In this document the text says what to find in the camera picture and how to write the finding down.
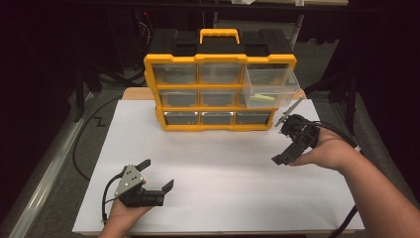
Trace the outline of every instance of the dark background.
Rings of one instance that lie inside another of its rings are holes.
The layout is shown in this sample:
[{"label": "dark background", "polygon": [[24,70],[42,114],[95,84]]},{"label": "dark background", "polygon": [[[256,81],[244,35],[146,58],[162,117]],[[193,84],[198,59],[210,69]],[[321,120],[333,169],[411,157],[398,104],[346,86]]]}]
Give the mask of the dark background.
[{"label": "dark background", "polygon": [[[371,7],[383,3],[359,4]],[[357,53],[356,61],[363,62],[359,92],[390,155],[419,199],[419,8],[413,1],[387,9],[385,17],[362,16],[352,21],[343,16],[305,16],[298,41],[315,38],[322,44],[340,40],[326,78],[346,69]],[[147,13],[154,28],[196,30],[202,26],[202,15],[197,12]],[[204,20],[207,26],[212,21],[209,15]],[[289,16],[253,14],[253,18],[270,21]],[[67,96],[75,86],[79,63],[92,60],[115,72],[122,72],[124,66],[142,65],[146,49],[142,48],[144,43],[133,41],[139,34],[134,19],[133,11],[127,9],[76,9],[46,0],[0,3],[0,163],[4,191],[0,221],[67,117]],[[83,73],[84,77],[95,75]]]}]

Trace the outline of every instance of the human hand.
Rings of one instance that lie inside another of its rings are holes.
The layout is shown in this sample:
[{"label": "human hand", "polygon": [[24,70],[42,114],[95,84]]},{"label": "human hand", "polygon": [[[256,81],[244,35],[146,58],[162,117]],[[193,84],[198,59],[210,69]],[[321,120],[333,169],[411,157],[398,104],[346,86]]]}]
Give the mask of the human hand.
[{"label": "human hand", "polygon": [[351,164],[351,159],[359,156],[359,152],[339,135],[328,129],[320,128],[317,147],[288,165],[296,167],[315,164],[322,168],[341,172]]},{"label": "human hand", "polygon": [[122,201],[115,199],[99,237],[124,237],[136,225],[137,221],[152,208],[152,206],[127,207]]}]

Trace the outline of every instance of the black cable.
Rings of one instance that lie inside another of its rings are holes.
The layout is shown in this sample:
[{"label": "black cable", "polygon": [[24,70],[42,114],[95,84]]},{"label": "black cable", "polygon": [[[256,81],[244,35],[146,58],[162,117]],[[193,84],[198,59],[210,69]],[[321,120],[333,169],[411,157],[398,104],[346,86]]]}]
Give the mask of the black cable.
[{"label": "black cable", "polygon": [[343,221],[343,223],[340,225],[340,227],[333,232],[328,238],[336,238],[339,237],[343,231],[346,229],[346,227],[349,225],[349,223],[352,221],[353,217],[358,213],[358,208],[356,206],[353,206],[352,210],[347,215],[346,219]]},{"label": "black cable", "polygon": [[90,120],[92,120],[92,118],[96,115],[96,113],[98,113],[98,111],[100,111],[102,108],[104,108],[105,106],[107,106],[108,104],[110,104],[110,103],[112,103],[113,101],[115,101],[115,100],[117,100],[117,99],[120,99],[122,96],[118,96],[118,97],[115,97],[115,98],[113,98],[113,99],[111,99],[110,101],[108,101],[108,102],[106,102],[105,104],[103,104],[102,106],[100,106],[96,111],[94,111],[93,113],[92,113],[92,115],[86,120],[86,122],[84,123],[84,125],[83,125],[83,127],[81,128],[81,130],[80,130],[80,132],[79,132],[79,134],[77,135],[77,137],[76,137],[76,139],[75,139],[75,142],[74,142],[74,146],[73,146],[73,152],[72,152],[72,160],[73,160],[73,164],[74,164],[74,167],[76,168],[76,170],[78,171],[78,173],[82,176],[82,177],[84,177],[86,180],[90,180],[90,178],[87,176],[87,175],[85,175],[82,171],[81,171],[81,169],[78,167],[78,165],[77,165],[77,162],[76,162],[76,150],[77,150],[77,145],[78,145],[78,142],[80,141],[80,137],[81,137],[81,135],[83,134],[83,131],[84,131],[84,129],[86,128],[86,126],[87,126],[87,124],[89,124],[89,121]]},{"label": "black cable", "polygon": [[118,199],[118,198],[111,198],[111,199],[105,201],[105,204],[108,203],[108,202],[110,202],[110,201],[116,200],[116,199]]},{"label": "black cable", "polygon": [[104,223],[104,225],[106,224],[106,221],[108,219],[108,215],[105,212],[105,204],[107,203],[106,201],[106,194],[108,193],[108,189],[109,186],[112,184],[112,182],[114,182],[116,179],[119,179],[123,176],[124,172],[119,173],[118,175],[114,176],[113,178],[111,178],[108,183],[105,186],[105,190],[104,190],[104,194],[102,196],[102,222]]},{"label": "black cable", "polygon": [[358,144],[350,138],[347,134],[343,133],[342,130],[339,128],[325,122],[299,122],[299,123],[293,123],[291,126],[317,126],[317,127],[323,127],[330,131],[333,131],[337,135],[339,135],[341,138],[343,138],[347,143],[349,143],[353,148],[358,148]]}]

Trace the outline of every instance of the floor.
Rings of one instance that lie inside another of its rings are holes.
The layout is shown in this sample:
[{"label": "floor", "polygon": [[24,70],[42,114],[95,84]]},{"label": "floor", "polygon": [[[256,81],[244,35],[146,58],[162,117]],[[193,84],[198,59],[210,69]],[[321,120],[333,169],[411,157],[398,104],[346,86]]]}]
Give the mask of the floor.
[{"label": "floor", "polygon": [[[298,58],[298,64],[295,74],[302,88],[311,85],[322,77],[336,44],[317,45],[314,41],[296,44],[294,50]],[[87,115],[93,115],[90,120],[85,116],[79,123],[74,123],[75,109],[72,108],[68,121],[63,125],[49,151],[34,170],[32,179],[28,181],[8,217],[1,225],[0,237],[25,237],[25,235],[26,237],[45,238],[82,237],[80,234],[71,232],[84,192],[88,187],[88,180],[80,173],[88,178],[91,176],[112,120],[117,100],[125,89],[124,86],[109,81],[104,81],[103,86],[104,90],[101,93],[90,94],[86,102]],[[327,92],[319,92],[308,96],[314,100],[322,120],[343,128],[342,105],[329,103],[326,95]],[[381,143],[374,125],[368,118],[363,101],[359,97],[355,115],[355,131],[359,144],[367,148],[367,156],[398,188],[415,201],[409,187]],[[68,149],[63,150],[62,145],[67,145]],[[24,225],[21,223],[21,226],[17,226],[16,224],[20,224],[18,221],[21,215],[26,211],[28,202],[35,195],[34,192],[40,190],[40,181],[45,180],[45,175],[50,171],[55,171],[56,177],[48,178],[50,187],[43,188],[44,196],[37,207],[39,212],[31,213],[31,216],[35,218],[34,222],[24,222]],[[328,234],[308,234],[306,237],[323,238],[328,237]],[[364,231],[360,231],[342,237],[365,238],[367,235]]]}]

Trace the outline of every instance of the white paper sheet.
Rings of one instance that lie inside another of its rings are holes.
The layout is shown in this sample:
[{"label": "white paper sheet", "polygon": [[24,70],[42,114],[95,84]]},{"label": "white paper sheet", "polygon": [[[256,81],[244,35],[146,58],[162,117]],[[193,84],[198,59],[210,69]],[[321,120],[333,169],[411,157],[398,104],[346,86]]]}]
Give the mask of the white paper sheet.
[{"label": "white paper sheet", "polygon": [[[318,120],[311,100],[303,100],[292,114]],[[174,187],[164,206],[146,214],[134,233],[336,229],[354,205],[344,178],[316,166],[277,166],[271,158],[291,143],[279,129],[164,132],[153,101],[120,101],[73,232],[102,230],[99,221],[106,183],[125,165],[145,159],[152,160],[142,172],[148,182],[145,188],[160,189],[171,179]],[[110,187],[109,198],[117,184]],[[364,229],[358,214],[348,229]]]}]

